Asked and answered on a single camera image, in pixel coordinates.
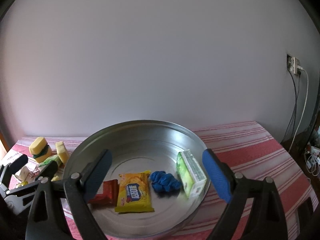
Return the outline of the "green white tissue pack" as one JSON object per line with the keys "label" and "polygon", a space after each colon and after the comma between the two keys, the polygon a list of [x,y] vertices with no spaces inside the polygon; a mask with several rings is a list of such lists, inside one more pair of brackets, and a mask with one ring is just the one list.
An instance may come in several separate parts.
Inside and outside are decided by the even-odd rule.
{"label": "green white tissue pack", "polygon": [[58,167],[60,167],[62,165],[62,161],[57,154],[51,155],[46,160],[39,163],[39,165],[38,165],[39,171],[42,171],[45,167],[47,167],[53,161],[55,161],[57,163]]}

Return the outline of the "red foil snack packet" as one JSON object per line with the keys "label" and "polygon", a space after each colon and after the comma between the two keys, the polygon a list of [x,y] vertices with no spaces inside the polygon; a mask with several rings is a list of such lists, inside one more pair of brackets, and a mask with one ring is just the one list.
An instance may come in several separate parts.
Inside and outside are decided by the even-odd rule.
{"label": "red foil snack packet", "polygon": [[89,204],[101,204],[115,206],[118,198],[119,185],[118,180],[103,181],[97,194],[90,199]]}

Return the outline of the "yellow cracker packet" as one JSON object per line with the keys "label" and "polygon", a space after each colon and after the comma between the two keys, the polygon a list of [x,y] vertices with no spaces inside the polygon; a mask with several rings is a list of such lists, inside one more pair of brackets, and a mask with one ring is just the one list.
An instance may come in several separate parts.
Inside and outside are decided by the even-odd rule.
{"label": "yellow cracker packet", "polygon": [[120,174],[117,213],[153,212],[149,187],[151,171]]}

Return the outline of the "blue cloth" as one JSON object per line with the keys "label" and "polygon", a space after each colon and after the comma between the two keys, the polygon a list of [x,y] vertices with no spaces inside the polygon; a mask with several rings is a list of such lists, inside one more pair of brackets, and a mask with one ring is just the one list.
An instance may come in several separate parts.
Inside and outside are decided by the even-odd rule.
{"label": "blue cloth", "polygon": [[155,171],[149,176],[153,190],[158,193],[173,193],[181,189],[181,182],[165,171]]}

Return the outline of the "blue cookie tin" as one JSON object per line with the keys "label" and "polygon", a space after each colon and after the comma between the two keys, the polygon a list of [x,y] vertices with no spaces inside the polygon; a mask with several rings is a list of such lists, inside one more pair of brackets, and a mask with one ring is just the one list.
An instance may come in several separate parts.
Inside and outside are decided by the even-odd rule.
{"label": "blue cookie tin", "polygon": [[95,165],[95,193],[105,181],[119,184],[114,206],[89,206],[102,232],[125,239],[159,238],[185,226],[204,199],[209,189],[201,163],[206,148],[195,133],[177,124],[123,122],[83,141],[63,177]]}

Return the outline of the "pink floral snack packet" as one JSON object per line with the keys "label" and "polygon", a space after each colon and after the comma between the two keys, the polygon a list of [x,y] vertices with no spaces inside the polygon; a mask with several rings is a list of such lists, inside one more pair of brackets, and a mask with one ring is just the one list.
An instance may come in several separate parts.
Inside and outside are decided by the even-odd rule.
{"label": "pink floral snack packet", "polygon": [[19,171],[17,171],[14,176],[19,181],[27,181],[30,182],[34,180],[40,173],[40,168],[38,166],[35,169],[30,170],[27,166],[22,167]]}

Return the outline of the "yellow green sponge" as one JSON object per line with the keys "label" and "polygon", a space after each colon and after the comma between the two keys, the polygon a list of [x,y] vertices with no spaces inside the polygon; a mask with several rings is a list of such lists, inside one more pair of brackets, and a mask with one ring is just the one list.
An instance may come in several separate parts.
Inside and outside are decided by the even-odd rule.
{"label": "yellow green sponge", "polygon": [[47,144],[39,154],[33,155],[33,158],[35,159],[36,162],[41,163],[41,162],[45,161],[51,155],[52,155],[52,149]]}

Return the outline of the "cluttered side table items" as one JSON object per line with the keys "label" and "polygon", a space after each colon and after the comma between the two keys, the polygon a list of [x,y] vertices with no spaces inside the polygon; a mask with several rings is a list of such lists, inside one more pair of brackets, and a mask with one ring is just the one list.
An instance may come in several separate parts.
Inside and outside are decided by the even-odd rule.
{"label": "cluttered side table items", "polygon": [[311,134],[304,153],[304,159],[306,170],[314,177],[319,178],[319,128],[313,130]]}

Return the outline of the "wall power socket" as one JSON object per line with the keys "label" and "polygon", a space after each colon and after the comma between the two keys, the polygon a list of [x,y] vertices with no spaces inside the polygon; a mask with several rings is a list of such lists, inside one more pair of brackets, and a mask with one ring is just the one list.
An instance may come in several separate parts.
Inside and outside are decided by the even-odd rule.
{"label": "wall power socket", "polygon": [[300,75],[301,71],[298,69],[300,64],[299,59],[287,54],[287,70],[293,75]]}

